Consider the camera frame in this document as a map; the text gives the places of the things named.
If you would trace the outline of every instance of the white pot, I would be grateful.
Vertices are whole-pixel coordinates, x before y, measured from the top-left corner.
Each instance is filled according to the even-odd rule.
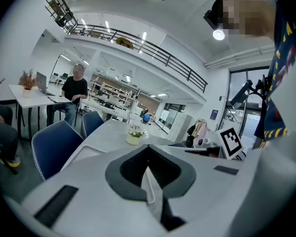
[[[129,133],[127,134],[127,137],[126,137],[126,142],[128,144],[131,144],[131,145],[138,145],[140,143],[140,139],[141,138],[136,138],[136,137],[133,137],[132,135],[130,135]]]
[[[31,95],[31,90],[23,88],[23,97],[29,98],[30,95]]]

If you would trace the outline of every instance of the cabinet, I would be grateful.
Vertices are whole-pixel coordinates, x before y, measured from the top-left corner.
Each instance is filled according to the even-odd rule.
[[[191,122],[191,119],[191,116],[185,113],[178,112],[176,118],[173,121],[171,129],[169,130],[168,140],[171,140],[174,143],[182,142],[182,140],[186,136],[185,133]]]

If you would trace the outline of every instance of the person's leg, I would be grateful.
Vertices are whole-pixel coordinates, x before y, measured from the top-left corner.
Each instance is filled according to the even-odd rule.
[[[19,158],[15,157],[18,142],[17,130],[6,123],[0,122],[0,151],[12,167],[17,167],[20,164]]]
[[[47,105],[47,126],[54,123],[55,111],[65,109],[64,104]]]
[[[3,117],[4,122],[8,125],[12,124],[13,111],[7,105],[0,105],[0,116]]]
[[[69,125],[72,125],[74,117],[75,117],[75,108],[76,105],[73,103],[65,103],[65,121],[67,121],[67,123]]]

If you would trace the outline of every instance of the man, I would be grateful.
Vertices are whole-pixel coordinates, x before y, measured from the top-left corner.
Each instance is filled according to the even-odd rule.
[[[18,148],[18,132],[12,124],[12,109],[5,105],[0,105],[0,152],[11,167],[17,167],[21,161],[16,156]]]
[[[68,77],[62,88],[62,96],[71,100],[69,103],[62,103],[47,106],[47,126],[54,122],[55,111],[65,111],[65,121],[72,124],[75,116],[75,109],[80,98],[85,99],[88,95],[88,83],[83,79],[84,67],[78,64],[74,67],[74,76]]]
[[[259,147],[264,147],[269,140],[287,134],[289,131],[270,95],[296,60],[295,23],[287,19],[276,0],[216,0],[206,21],[213,28],[228,29],[229,34],[238,31],[254,37],[269,37],[274,42],[275,53],[269,70],[272,82],[255,135],[263,139]]]

